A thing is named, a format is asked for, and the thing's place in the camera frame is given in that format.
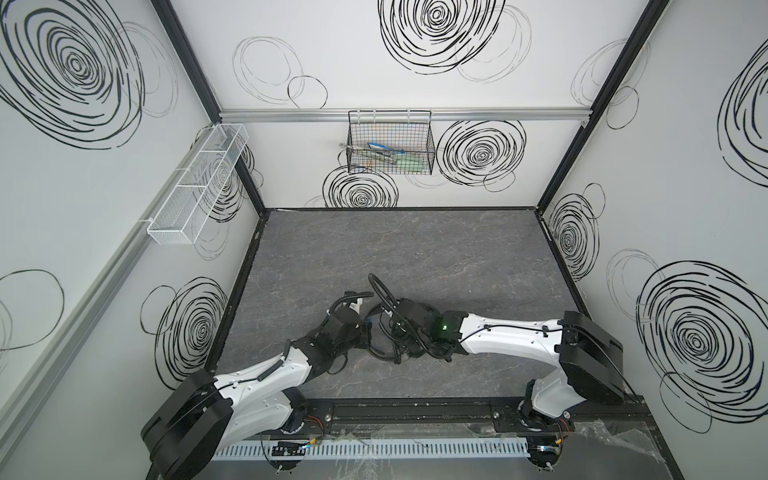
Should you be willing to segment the black blue headphones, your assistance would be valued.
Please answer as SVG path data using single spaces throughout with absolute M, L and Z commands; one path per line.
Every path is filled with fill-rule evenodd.
M 405 357 L 419 358 L 424 350 L 417 340 L 416 327 L 399 314 L 393 314 L 381 302 L 365 315 L 367 351 L 374 358 L 399 365 Z

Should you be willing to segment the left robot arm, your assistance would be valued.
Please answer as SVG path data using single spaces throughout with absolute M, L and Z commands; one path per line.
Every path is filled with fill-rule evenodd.
M 367 336 L 360 309 L 371 292 L 348 292 L 306 335 L 265 361 L 228 374 L 197 370 L 183 380 L 141 430 L 161 479 L 192 479 L 220 450 L 266 431 L 301 429 L 301 385 L 330 372 Z

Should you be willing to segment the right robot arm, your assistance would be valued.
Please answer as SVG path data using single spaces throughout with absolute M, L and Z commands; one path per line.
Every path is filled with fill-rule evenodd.
M 380 328 L 402 356 L 427 355 L 450 362 L 456 355 L 498 354 L 551 366 L 530 381 L 517 411 L 532 431 L 566 424 L 566 413 L 584 402 L 621 406 L 639 400 L 623 374 L 623 346 L 587 315 L 566 311 L 559 319 L 522 321 L 486 318 L 464 311 L 396 298 L 375 274 L 368 281 L 389 316 Z

